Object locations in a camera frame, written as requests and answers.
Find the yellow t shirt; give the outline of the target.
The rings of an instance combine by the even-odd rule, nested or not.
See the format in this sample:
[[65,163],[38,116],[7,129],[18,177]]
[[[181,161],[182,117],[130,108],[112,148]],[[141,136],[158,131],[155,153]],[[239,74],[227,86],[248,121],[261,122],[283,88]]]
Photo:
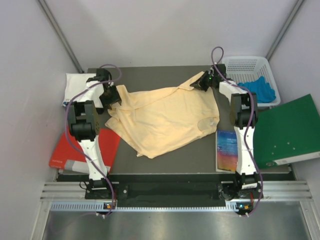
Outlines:
[[112,105],[105,126],[138,157],[149,159],[215,133],[220,114],[213,90],[191,86],[203,74],[201,71],[179,86],[149,91],[128,92],[118,85],[121,103]]

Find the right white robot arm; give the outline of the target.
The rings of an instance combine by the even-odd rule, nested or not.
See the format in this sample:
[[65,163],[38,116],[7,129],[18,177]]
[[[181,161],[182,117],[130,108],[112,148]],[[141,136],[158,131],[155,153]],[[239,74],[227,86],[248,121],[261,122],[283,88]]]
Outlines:
[[237,197],[245,198],[258,187],[258,170],[253,153],[253,137],[258,122],[257,95],[227,78],[226,66],[222,63],[214,63],[211,70],[205,71],[190,86],[205,92],[209,88],[216,89],[228,99],[238,154],[233,192]]

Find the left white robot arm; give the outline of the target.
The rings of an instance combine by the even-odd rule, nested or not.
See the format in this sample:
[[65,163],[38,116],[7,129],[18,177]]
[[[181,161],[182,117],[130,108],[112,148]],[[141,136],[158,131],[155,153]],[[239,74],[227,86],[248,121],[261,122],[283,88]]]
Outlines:
[[103,162],[99,146],[99,113],[94,99],[100,101],[103,110],[110,110],[112,105],[122,103],[112,75],[105,68],[98,68],[96,75],[86,81],[85,90],[71,99],[66,117],[68,131],[81,147],[73,148],[84,155],[88,165],[87,190],[96,190],[98,195],[106,199],[113,194],[114,187],[108,179],[109,170]]

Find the white folded t shirt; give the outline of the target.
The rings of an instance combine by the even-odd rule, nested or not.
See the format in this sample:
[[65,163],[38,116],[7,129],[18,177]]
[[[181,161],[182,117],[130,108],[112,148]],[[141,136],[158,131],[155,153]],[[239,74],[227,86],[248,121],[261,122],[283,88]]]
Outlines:
[[[83,92],[87,88],[87,80],[89,78],[95,77],[95,73],[67,73],[66,74],[66,88],[64,91],[64,99],[62,101],[62,106],[67,107],[69,101],[79,93]],[[100,100],[100,96],[104,92],[104,88],[102,84],[95,86],[91,89],[94,91],[91,100],[94,101],[94,105],[96,108],[103,108],[103,104]]]

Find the white plastic basket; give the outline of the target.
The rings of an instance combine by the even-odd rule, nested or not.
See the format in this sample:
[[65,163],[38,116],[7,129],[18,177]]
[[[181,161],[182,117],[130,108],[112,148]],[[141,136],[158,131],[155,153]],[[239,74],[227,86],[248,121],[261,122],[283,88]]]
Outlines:
[[226,77],[235,83],[250,83],[264,77],[265,82],[275,92],[275,100],[270,103],[258,103],[259,108],[274,107],[281,103],[271,67],[266,58],[261,56],[227,56],[221,60],[226,67]]

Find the blue t shirt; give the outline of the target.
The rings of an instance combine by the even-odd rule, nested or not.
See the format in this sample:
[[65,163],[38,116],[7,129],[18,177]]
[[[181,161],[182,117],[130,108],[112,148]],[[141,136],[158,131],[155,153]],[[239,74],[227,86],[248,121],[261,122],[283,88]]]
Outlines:
[[256,93],[258,103],[271,103],[276,99],[275,90],[266,82],[264,76],[252,82],[238,83],[238,86],[247,88],[250,92]]

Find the blue orange book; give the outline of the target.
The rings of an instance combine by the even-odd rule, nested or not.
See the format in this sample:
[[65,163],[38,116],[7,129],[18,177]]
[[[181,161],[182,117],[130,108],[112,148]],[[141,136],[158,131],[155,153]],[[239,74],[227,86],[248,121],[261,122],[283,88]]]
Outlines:
[[215,169],[222,173],[235,173],[238,162],[237,136],[234,131],[218,129],[215,135]]

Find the red binder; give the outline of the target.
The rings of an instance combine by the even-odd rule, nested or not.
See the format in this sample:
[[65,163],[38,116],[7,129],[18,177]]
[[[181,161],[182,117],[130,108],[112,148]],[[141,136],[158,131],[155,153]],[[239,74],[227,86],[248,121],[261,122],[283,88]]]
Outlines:
[[[111,129],[103,128],[100,130],[98,143],[103,162],[108,170],[110,170],[113,166],[120,140],[120,136],[118,136]],[[61,170],[68,170],[84,174],[89,173],[89,167],[85,157],[83,154],[72,148],[72,146],[68,143],[65,134],[61,135],[48,165],[51,168]]]

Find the green binder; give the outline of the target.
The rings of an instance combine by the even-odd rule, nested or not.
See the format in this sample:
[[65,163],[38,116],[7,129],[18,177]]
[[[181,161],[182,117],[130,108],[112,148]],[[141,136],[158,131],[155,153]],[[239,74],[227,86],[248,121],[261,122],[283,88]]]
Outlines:
[[253,155],[259,169],[320,157],[320,115],[310,94],[259,113]]

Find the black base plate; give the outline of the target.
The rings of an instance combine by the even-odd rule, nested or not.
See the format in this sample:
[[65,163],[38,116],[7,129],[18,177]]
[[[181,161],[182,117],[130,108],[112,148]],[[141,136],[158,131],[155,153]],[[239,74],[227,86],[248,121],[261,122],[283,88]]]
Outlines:
[[107,177],[111,183],[111,189],[90,190],[104,191],[114,195],[116,200],[145,201],[148,197],[153,200],[165,198],[173,199],[186,197],[188,199],[205,199],[230,201],[237,196],[246,197],[249,193],[260,194],[261,184],[254,189],[236,189],[236,175],[217,174],[120,174]]

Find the aluminium frame rail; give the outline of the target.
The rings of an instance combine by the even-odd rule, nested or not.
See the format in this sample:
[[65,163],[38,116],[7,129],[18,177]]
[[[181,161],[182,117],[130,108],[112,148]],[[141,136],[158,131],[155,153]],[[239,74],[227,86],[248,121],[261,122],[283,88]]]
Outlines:
[[320,217],[305,181],[267,180],[250,216],[250,200],[221,199],[225,176],[119,175],[116,207],[85,199],[76,181],[47,182],[33,240],[317,240]]

